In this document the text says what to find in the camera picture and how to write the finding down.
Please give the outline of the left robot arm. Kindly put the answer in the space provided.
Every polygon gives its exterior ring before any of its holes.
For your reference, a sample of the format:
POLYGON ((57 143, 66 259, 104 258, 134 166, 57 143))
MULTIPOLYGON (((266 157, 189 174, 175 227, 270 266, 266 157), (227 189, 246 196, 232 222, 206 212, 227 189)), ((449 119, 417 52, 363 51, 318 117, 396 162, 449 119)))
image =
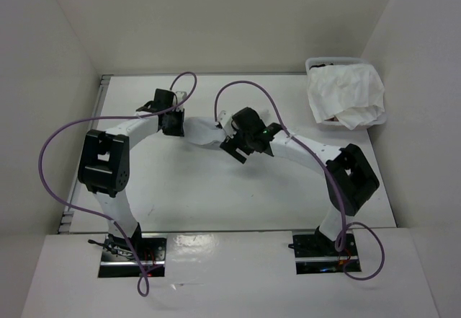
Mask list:
POLYGON ((78 180, 110 217, 109 235, 103 247, 127 260, 141 256, 146 244, 125 188, 130 178, 130 150, 158 132, 184 136, 184 108, 188 94, 157 89, 153 100, 136 110, 134 118, 104 131, 87 132, 78 169, 78 180))

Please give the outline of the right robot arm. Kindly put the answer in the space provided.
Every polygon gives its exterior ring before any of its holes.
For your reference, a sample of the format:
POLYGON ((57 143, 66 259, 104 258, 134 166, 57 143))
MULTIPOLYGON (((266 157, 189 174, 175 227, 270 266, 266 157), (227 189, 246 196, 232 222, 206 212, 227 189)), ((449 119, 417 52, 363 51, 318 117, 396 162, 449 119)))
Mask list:
POLYGON ((216 115, 225 133, 220 148, 240 163, 253 153, 287 159, 325 177, 331 207, 315 238, 316 249, 332 255, 345 248, 352 218, 379 188, 380 182, 363 151, 354 144, 329 146, 289 131, 281 122, 265 124, 257 111, 245 107, 216 115))

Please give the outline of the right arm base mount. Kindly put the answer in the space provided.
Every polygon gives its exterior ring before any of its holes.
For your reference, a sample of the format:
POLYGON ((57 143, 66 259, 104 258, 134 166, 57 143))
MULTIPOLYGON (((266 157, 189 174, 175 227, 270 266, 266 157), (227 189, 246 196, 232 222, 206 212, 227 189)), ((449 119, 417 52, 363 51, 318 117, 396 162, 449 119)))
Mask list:
POLYGON ((346 246, 336 251, 334 242, 315 231, 294 232, 288 247, 294 252, 298 275, 342 273, 346 265, 352 273, 362 271, 354 235, 346 234, 346 246))

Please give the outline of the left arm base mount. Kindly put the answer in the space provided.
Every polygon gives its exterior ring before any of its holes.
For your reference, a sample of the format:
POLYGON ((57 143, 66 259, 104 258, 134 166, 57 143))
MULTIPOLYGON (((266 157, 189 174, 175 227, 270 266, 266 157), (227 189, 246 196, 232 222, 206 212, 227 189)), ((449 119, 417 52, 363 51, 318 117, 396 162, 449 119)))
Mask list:
MULTIPOLYGON (((89 239, 89 244, 102 248, 99 278, 138 278, 142 275, 138 263, 128 246, 115 246, 109 237, 103 242, 89 239)), ((148 277, 164 277, 166 237, 143 237, 137 250, 140 263, 148 277)))

